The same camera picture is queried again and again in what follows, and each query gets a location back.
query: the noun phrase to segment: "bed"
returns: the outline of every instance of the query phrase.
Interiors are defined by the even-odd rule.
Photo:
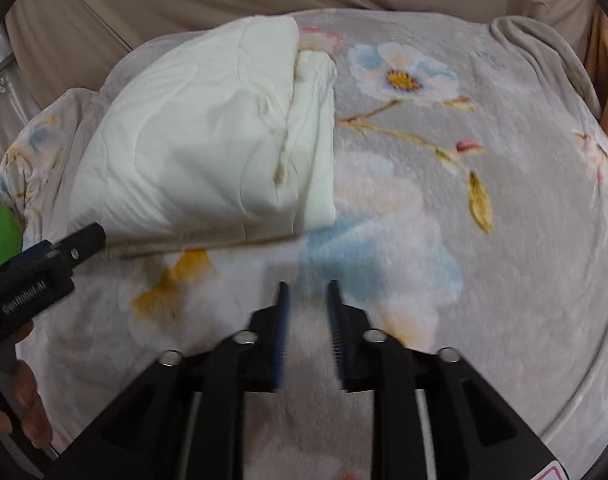
[[[44,38],[34,49],[22,44],[22,35],[41,33],[21,27],[40,12],[35,1],[20,0],[7,25],[22,73],[49,106],[0,167],[0,191],[25,222],[26,246],[66,233],[76,165],[120,90],[195,36],[144,43],[146,32],[121,34],[122,50],[92,71],[97,80],[73,72],[86,88],[63,93],[74,86],[66,71],[36,83],[52,68],[30,61]],[[102,10],[92,1],[84,4]],[[588,2],[591,15],[592,0],[575,1]],[[608,444],[608,139],[577,57],[586,35],[571,47],[567,33],[540,22],[491,15],[482,17],[488,25],[368,10],[295,17],[302,49],[328,52],[338,66],[336,225],[239,248],[142,256],[135,247],[131,258],[84,264],[76,294],[40,317],[19,349],[40,382],[56,446],[66,447],[159,351],[209,348],[286,280],[298,327],[287,385],[272,400],[250,401],[246,473],[368,478],[369,398],[325,385],[333,371],[322,290],[338,278],[349,302],[408,346],[460,348],[581,478]],[[400,64],[408,73],[424,66],[435,92],[419,100],[399,82],[378,83],[378,71]]]

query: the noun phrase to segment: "human hand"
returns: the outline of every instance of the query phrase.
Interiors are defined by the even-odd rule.
[[[21,327],[15,334],[15,343],[25,339],[32,330],[32,321]],[[53,430],[46,417],[42,399],[37,393],[35,376],[29,365],[23,361],[20,362],[15,374],[13,391],[15,399],[25,409],[22,415],[22,431],[36,448],[41,449],[48,446],[53,439]],[[12,431],[10,419],[5,413],[0,412],[0,433],[11,433]]]

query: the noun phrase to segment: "folded white quilt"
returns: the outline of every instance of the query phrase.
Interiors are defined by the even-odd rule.
[[[69,228],[167,250],[330,226],[336,70],[299,42],[290,16],[247,18],[149,66],[84,153]]]

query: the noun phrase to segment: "pink flower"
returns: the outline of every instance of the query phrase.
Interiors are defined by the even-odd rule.
[[[476,140],[460,140],[456,144],[458,153],[484,153],[486,148]]]
[[[336,52],[342,46],[342,37],[332,32],[324,32],[317,27],[300,28],[300,50]]]

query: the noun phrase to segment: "red bordered label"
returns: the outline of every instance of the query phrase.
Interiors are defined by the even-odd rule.
[[[568,478],[566,478],[566,473],[564,473],[560,463],[554,460],[537,473],[532,480],[568,480]]]

